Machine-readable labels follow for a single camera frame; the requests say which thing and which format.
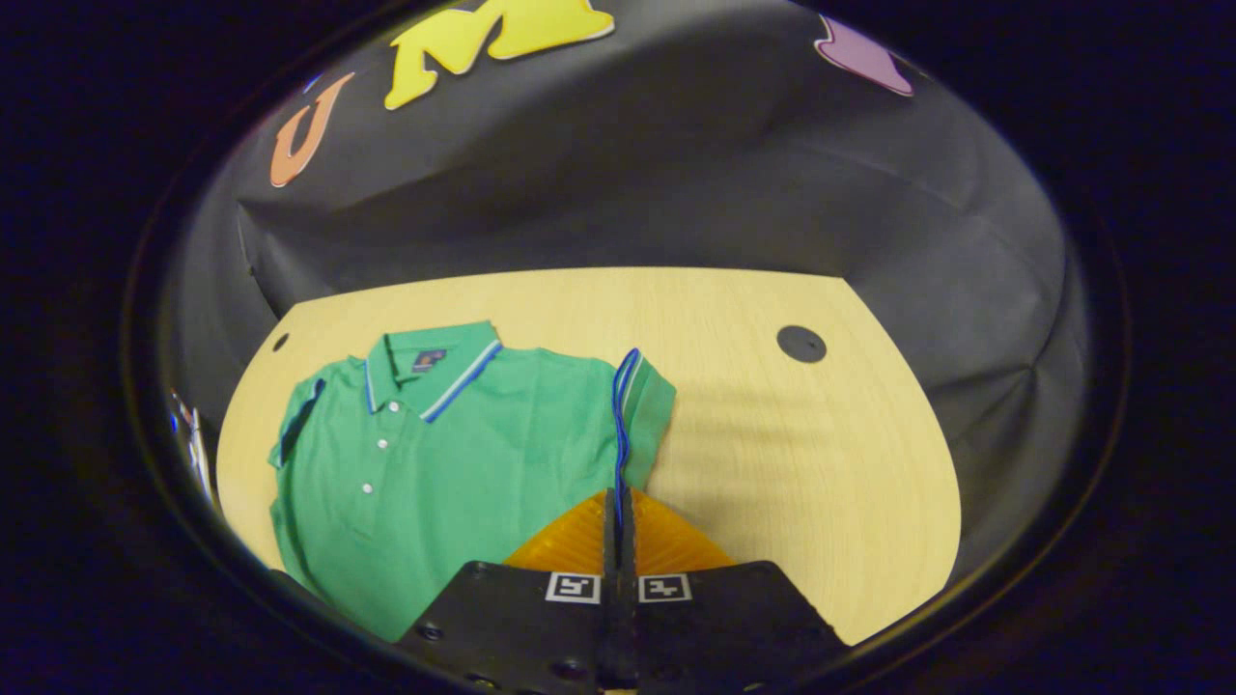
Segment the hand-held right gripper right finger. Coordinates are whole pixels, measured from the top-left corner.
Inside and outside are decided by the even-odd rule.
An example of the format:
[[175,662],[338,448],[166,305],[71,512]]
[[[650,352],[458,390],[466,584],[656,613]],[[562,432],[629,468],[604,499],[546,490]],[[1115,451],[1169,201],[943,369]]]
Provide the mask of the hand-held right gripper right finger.
[[737,561],[637,488],[618,505],[618,681],[640,694],[777,694],[847,644],[772,561]]

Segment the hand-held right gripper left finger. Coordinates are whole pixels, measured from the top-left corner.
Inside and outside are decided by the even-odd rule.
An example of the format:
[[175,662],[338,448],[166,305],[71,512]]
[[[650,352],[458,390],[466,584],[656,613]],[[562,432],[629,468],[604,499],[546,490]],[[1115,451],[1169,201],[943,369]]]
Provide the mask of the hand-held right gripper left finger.
[[482,693],[604,693],[620,578],[613,510],[614,492],[602,492],[599,573],[468,561],[399,650]]

